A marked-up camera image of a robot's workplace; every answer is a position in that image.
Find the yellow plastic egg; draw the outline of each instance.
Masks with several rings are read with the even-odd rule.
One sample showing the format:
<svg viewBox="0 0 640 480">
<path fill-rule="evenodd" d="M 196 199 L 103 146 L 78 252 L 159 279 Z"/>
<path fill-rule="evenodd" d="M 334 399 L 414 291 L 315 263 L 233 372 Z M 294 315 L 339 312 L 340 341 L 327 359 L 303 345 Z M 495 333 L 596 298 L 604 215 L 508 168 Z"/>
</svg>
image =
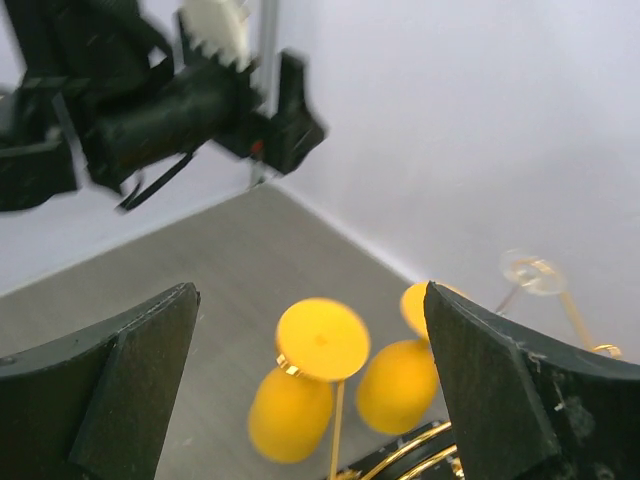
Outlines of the yellow plastic egg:
<svg viewBox="0 0 640 480">
<path fill-rule="evenodd" d="M 330 384 L 277 367 L 258 388 L 249 412 L 249 437 L 272 462 L 300 462 L 317 448 L 332 411 Z"/>
<path fill-rule="evenodd" d="M 464 293 L 450 285 L 444 283 L 441 285 L 460 296 L 466 297 Z M 416 283 L 404 292 L 400 300 L 400 311 L 405 322 L 407 322 L 411 330 L 426 341 L 429 341 L 429 333 L 427 332 L 427 322 L 429 320 L 425 318 L 424 301 L 428 293 L 428 286 L 427 282 Z"/>
<path fill-rule="evenodd" d="M 384 348 L 358 386 L 356 406 L 370 428 L 400 435 L 417 427 L 438 390 L 438 373 L 425 340 Z"/>
</svg>

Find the black robotic arm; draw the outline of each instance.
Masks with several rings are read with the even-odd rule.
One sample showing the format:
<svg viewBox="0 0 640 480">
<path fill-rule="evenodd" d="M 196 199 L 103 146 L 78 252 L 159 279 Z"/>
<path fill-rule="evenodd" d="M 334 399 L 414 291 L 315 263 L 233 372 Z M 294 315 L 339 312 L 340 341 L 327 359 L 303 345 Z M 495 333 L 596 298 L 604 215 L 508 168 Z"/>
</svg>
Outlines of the black robotic arm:
<svg viewBox="0 0 640 480">
<path fill-rule="evenodd" d="M 291 52 L 281 54 L 278 111 L 268 117 L 251 85 L 253 65 L 239 69 L 193 50 L 180 12 L 174 48 L 141 15 L 137 0 L 4 3 L 26 71 L 14 91 L 0 92 L 0 212 L 33 208 L 78 188 L 73 136 L 91 180 L 119 195 L 135 172 L 183 155 L 154 184 L 124 199 L 125 210 L 173 178 L 206 142 L 288 174 L 324 140 L 305 99 L 305 62 Z M 157 51 L 164 60 L 152 65 Z M 66 108 L 73 135 L 65 134 L 54 103 Z"/>
</svg>

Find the white gear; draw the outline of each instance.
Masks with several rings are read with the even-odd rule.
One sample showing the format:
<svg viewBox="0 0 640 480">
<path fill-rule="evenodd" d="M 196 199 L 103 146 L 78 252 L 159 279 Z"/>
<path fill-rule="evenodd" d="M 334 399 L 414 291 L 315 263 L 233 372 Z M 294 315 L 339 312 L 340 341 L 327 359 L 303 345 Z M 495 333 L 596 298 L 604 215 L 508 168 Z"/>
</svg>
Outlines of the white gear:
<svg viewBox="0 0 640 480">
<path fill-rule="evenodd" d="M 220 62 L 236 62 L 238 71 L 251 63 L 249 51 L 249 9 L 237 0 L 183 0 L 182 19 L 191 47 L 201 47 Z"/>
</svg>

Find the black plastic part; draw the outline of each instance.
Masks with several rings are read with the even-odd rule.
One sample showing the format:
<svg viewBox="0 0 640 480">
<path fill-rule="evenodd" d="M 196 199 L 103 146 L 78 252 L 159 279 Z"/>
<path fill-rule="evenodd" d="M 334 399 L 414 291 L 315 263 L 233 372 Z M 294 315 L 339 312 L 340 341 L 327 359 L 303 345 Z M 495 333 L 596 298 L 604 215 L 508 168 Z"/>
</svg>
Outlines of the black plastic part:
<svg viewBox="0 0 640 480">
<path fill-rule="evenodd" d="M 305 67 L 299 56 L 283 51 L 277 113 L 267 118 L 251 112 L 236 129 L 220 132 L 214 141 L 237 157 L 260 160 L 283 175 L 294 172 L 326 137 L 326 128 L 307 106 Z"/>
<path fill-rule="evenodd" d="M 206 61 L 193 50 L 180 13 L 176 14 L 182 56 L 186 65 Z M 309 153 L 326 138 L 326 127 L 311 113 L 306 101 L 306 62 L 299 54 L 284 50 L 280 54 L 278 110 L 272 117 L 259 113 L 262 103 L 251 88 L 251 71 L 238 73 L 239 90 L 234 121 L 222 128 L 213 141 L 238 158 L 260 160 L 283 175 L 295 171 Z"/>
<path fill-rule="evenodd" d="M 108 149 L 103 161 L 114 166 L 115 181 L 207 142 L 229 122 L 235 88 L 229 69 L 203 62 L 181 71 L 153 96 L 99 109 L 93 134 Z"/>
<path fill-rule="evenodd" d="M 468 480 L 640 475 L 640 366 L 430 284 L 427 328 Z"/>
<path fill-rule="evenodd" d="M 131 211 L 138 208 L 144 202 L 149 200 L 149 198 L 151 198 L 153 194 L 164 187 L 173 177 L 180 173 L 189 163 L 191 163 L 191 160 L 193 160 L 192 152 L 187 153 L 178 163 L 176 163 L 173 167 L 163 173 L 158 179 L 156 179 L 151 185 L 146 187 L 142 192 L 140 192 L 142 184 L 138 183 L 133 192 L 129 194 L 129 196 L 125 198 L 118 206 L 124 211 Z"/>
<path fill-rule="evenodd" d="M 51 125 L 44 112 L 61 95 L 74 130 L 68 136 L 80 141 L 92 181 L 119 195 L 122 183 L 137 171 L 174 155 L 189 158 L 210 140 L 287 174 L 325 137 L 306 104 L 305 63 L 290 52 L 281 58 L 278 112 L 267 118 L 258 112 L 262 99 L 251 85 L 254 65 L 239 72 L 235 64 L 224 66 L 216 57 L 192 51 L 179 13 L 186 68 L 176 74 L 171 43 L 141 16 L 137 0 L 5 0 L 5 5 L 27 66 L 18 91 L 29 101 L 37 98 L 41 107 L 48 105 L 34 116 L 26 109 L 29 102 L 20 103 L 9 122 L 22 125 L 30 118 Z M 154 51 L 165 58 L 151 66 Z M 6 115 L 0 112 L 0 124 L 7 123 Z M 39 130 L 21 131 L 27 133 L 22 141 L 12 137 L 0 148 L 38 150 L 36 144 L 43 141 Z M 14 158 L 15 150 L 2 154 L 11 176 L 0 170 L 0 187 L 15 186 L 6 190 L 5 199 L 18 198 L 0 208 L 30 208 L 75 189 L 63 143 L 48 145 L 46 159 L 33 155 L 30 162 Z M 121 205 L 141 204 L 182 163 L 135 202 L 127 199 Z M 16 173 L 23 166 L 33 175 Z"/>
<path fill-rule="evenodd" d="M 280 55 L 278 112 L 271 119 L 262 161 L 280 173 L 291 173 L 326 136 L 307 105 L 305 62 L 290 50 Z"/>
<path fill-rule="evenodd" d="M 15 480 L 152 480 L 197 317 L 178 285 L 0 359 L 0 465 Z"/>
<path fill-rule="evenodd" d="M 20 90 L 0 95 L 0 212 L 26 210 L 75 191 L 71 148 L 51 103 Z"/>
</svg>

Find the gray floor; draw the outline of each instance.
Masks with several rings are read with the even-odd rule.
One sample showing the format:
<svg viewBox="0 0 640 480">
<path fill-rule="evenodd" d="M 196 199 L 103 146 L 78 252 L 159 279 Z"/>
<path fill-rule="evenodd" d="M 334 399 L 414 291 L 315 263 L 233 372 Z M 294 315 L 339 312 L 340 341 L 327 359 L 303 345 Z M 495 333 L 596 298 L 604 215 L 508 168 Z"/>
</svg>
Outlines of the gray floor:
<svg viewBox="0 0 640 480">
<path fill-rule="evenodd" d="M 309 460 L 286 467 L 262 459 L 247 439 L 253 394 L 274 365 L 278 318 L 302 298 L 335 298 L 366 320 L 375 353 L 411 338 L 398 310 L 407 285 L 271 187 L 1 298 L 0 356 L 107 318 L 182 281 L 193 281 L 203 300 L 157 479 L 321 478 L 328 434 Z M 387 440 L 359 420 L 357 382 L 347 387 L 341 463 Z M 444 415 L 438 398 L 428 418 Z"/>
</svg>

